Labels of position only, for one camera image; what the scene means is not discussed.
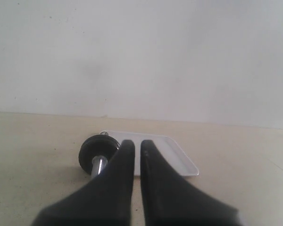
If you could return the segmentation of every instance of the tabletop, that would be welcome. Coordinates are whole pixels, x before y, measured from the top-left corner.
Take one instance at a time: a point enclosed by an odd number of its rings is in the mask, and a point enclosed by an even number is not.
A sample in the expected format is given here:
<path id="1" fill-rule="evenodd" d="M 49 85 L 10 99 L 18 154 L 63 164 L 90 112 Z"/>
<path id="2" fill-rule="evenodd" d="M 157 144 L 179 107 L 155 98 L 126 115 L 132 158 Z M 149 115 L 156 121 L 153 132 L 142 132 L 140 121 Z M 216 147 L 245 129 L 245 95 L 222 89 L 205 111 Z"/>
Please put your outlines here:
<path id="1" fill-rule="evenodd" d="M 173 138 L 199 168 L 186 178 L 237 207 L 252 226 L 283 226 L 283 130 L 208 123 L 0 113 L 0 226 L 30 225 L 41 208 L 90 177 L 78 163 L 83 141 L 105 129 Z M 134 178 L 132 225 L 144 225 Z"/>

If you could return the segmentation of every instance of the wall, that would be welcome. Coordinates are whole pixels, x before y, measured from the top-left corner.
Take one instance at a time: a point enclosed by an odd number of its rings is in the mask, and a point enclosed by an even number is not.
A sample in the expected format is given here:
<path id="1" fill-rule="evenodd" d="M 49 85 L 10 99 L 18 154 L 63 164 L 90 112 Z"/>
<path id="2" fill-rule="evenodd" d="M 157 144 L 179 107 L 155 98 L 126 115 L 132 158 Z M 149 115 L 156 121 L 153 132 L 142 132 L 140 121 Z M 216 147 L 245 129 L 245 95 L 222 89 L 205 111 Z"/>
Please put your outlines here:
<path id="1" fill-rule="evenodd" d="M 0 0 L 0 111 L 283 128 L 283 0 Z"/>

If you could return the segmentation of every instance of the white tray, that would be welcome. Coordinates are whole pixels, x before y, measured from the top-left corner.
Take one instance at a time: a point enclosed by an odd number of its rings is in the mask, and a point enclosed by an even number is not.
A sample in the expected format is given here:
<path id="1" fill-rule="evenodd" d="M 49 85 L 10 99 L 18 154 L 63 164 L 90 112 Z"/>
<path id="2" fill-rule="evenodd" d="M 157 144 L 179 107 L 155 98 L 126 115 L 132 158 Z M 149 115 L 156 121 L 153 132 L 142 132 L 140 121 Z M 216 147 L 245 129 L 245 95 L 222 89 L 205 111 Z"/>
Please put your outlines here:
<path id="1" fill-rule="evenodd" d="M 134 175 L 139 176 L 141 174 L 140 169 L 140 155 L 141 155 L 141 143 L 143 140 L 153 140 L 156 147 L 168 163 L 182 176 L 197 176 L 199 170 L 190 158 L 184 153 L 181 147 L 170 137 L 143 134 L 143 133 L 131 133 L 105 130 L 109 133 L 109 136 L 116 139 L 119 143 L 123 140 L 132 140 L 135 144 L 135 168 Z"/>

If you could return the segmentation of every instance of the white wall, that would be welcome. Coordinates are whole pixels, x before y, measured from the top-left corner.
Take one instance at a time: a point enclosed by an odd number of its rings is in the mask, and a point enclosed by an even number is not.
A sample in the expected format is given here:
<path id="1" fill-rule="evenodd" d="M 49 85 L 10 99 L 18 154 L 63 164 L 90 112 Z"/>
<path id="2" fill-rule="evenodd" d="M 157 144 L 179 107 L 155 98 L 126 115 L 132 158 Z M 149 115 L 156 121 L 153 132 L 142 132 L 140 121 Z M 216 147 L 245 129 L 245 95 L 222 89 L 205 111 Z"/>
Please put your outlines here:
<path id="1" fill-rule="evenodd" d="M 283 0 L 0 0 L 0 111 L 283 128 Z"/>

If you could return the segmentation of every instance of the dumbbell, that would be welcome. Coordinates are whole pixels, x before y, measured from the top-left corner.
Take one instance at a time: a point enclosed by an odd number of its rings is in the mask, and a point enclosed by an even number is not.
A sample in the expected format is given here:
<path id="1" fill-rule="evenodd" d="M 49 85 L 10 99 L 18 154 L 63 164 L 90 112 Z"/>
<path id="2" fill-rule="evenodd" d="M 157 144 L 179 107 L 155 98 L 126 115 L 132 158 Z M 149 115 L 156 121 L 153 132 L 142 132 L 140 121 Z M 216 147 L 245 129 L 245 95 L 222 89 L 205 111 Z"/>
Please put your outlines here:
<path id="1" fill-rule="evenodd" d="M 101 132 L 84 141 L 79 152 L 79 163 L 93 179 L 103 171 L 119 147 L 118 141 L 108 132 Z"/>

